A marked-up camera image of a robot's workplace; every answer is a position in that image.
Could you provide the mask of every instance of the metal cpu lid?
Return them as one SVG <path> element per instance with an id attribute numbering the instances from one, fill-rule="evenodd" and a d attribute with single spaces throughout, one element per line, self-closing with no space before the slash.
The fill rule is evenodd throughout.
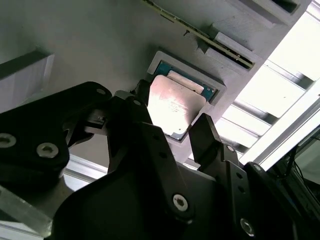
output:
<path id="1" fill-rule="evenodd" d="M 203 96 L 166 76 L 156 76 L 151 84 L 148 111 L 152 122 L 174 139 L 183 138 L 205 104 Z"/>

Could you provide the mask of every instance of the black metal bracket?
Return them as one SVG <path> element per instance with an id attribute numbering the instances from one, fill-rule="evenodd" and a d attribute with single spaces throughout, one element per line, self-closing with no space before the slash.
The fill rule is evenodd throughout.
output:
<path id="1" fill-rule="evenodd" d="M 111 97 L 105 87 L 86 82 L 0 114 L 0 133 L 8 134 L 2 141 L 14 142 L 0 147 L 0 183 L 31 188 L 56 183 L 69 161 L 68 144 L 92 137 L 80 122 Z"/>
<path id="2" fill-rule="evenodd" d="M 198 171 L 214 177 L 224 189 L 227 219 L 232 221 L 234 235 L 243 235 L 244 225 L 247 225 L 251 233 L 244 234 L 244 237 L 254 236 L 248 177 L 238 166 L 236 151 L 221 142 L 211 117 L 205 113 L 191 127 L 189 137 L 194 160 L 200 164 Z"/>

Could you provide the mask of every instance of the gray surface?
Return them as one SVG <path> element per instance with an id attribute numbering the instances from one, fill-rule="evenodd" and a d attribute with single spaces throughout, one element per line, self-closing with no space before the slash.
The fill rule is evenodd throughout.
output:
<path id="1" fill-rule="evenodd" d="M 220 32 L 266 59 L 307 8 L 301 0 L 292 24 L 272 28 L 222 0 L 158 0 L 163 8 L 200 29 L 212 23 Z M 259 69 L 240 76 L 204 56 L 191 34 L 138 0 L 0 0 L 0 61 L 40 45 L 55 53 L 48 87 L 54 93 L 86 81 L 103 84 L 112 93 L 131 90 L 145 76 L 158 47 L 221 79 L 227 91 L 211 112 L 216 122 Z M 108 165 L 105 137 L 95 136 L 73 148 L 75 155 Z M 175 155 L 186 159 L 186 149 Z"/>

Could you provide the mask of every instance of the white ceiling panel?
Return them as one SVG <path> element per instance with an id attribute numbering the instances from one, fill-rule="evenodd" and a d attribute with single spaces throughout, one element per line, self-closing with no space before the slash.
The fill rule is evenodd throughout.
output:
<path id="1" fill-rule="evenodd" d="M 262 66 L 237 99 L 280 118 L 304 90 L 266 66 Z"/>
<path id="2" fill-rule="evenodd" d="M 320 23 L 307 12 L 293 26 L 269 60 L 288 72 L 299 71 L 311 80 L 320 78 Z"/>

